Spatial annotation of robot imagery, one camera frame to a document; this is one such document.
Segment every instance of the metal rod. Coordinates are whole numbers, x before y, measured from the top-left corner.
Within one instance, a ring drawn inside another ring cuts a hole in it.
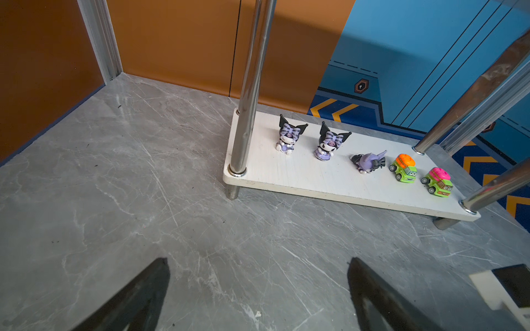
[[[233,174],[244,174],[246,171],[246,161],[249,155],[260,91],[261,71],[267,52],[275,7],[276,0],[256,0],[249,54],[238,107],[239,118],[229,166],[229,170]]]
[[[484,101],[519,66],[530,51],[530,30],[514,41],[483,73],[473,85],[458,99],[449,111],[436,123],[425,137],[412,149],[418,154],[434,145],[461,119]]]
[[[453,156],[530,92],[530,61],[520,66],[441,143]]]
[[[437,218],[432,221],[432,223],[434,223],[434,225],[440,230],[447,230],[458,222],[460,222],[460,220],[455,220],[452,218]]]
[[[229,200],[235,200],[237,199],[237,196],[239,195],[239,189],[241,187],[240,186],[236,186],[236,185],[229,185],[227,184],[226,185],[226,188],[225,188],[225,194],[226,194],[226,197],[229,199]]]
[[[462,200],[461,206],[471,212],[476,212],[528,183],[530,183],[530,158],[519,162],[516,166]]]

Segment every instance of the toy car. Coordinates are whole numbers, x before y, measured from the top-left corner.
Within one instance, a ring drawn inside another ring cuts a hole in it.
[[[414,183],[418,170],[416,162],[407,154],[399,154],[396,160],[388,167],[396,173],[396,179],[403,183]]]
[[[442,168],[432,168],[429,174],[421,179],[421,183],[429,185],[430,194],[446,198],[453,188],[450,179],[451,176]]]
[[[350,160],[357,166],[359,172],[362,174],[371,173],[379,168],[385,166],[385,153],[380,154],[357,154],[353,155]]]

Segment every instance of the hexagon emblem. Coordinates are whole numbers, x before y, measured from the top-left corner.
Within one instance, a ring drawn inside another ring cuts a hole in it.
[[[362,92],[368,89],[369,81],[367,79],[361,79],[357,84],[355,84],[355,93],[361,94]]]
[[[491,131],[493,131],[494,128],[495,128],[495,122],[491,123],[487,128],[482,130],[481,133],[491,132]]]

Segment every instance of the green toy truck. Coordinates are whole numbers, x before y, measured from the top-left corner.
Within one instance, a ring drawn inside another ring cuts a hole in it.
[[[432,168],[427,176],[421,179],[422,184],[429,186],[429,193],[442,198],[446,198],[451,194],[453,183],[450,181],[451,176],[442,168]]]
[[[396,179],[403,183],[414,183],[418,170],[416,162],[407,154],[399,154],[394,163],[388,167],[396,173]]]

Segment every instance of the yellow chevron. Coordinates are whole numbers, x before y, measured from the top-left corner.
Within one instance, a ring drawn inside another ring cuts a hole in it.
[[[319,103],[318,105],[310,109],[311,114],[315,117],[320,117],[319,110],[326,107],[327,105],[332,104],[335,101],[336,101],[335,99],[327,99],[326,101]]]
[[[464,170],[469,173],[469,169],[471,168],[472,163],[497,163],[497,160],[492,158],[491,156],[465,156],[464,157]]]
[[[509,195],[506,197],[506,210],[515,217],[518,204],[530,205],[530,198],[523,198],[522,196]]]
[[[497,177],[499,177],[499,175],[484,175],[484,179],[482,180],[482,186],[488,184]]]
[[[346,106],[344,108],[342,108],[341,110],[338,110],[336,112],[334,112],[332,115],[333,115],[333,121],[336,121],[336,122],[341,122],[340,120],[340,115],[346,113],[347,111],[350,111],[352,110],[353,108],[355,107],[359,107],[359,105],[357,104],[351,104],[349,106]]]

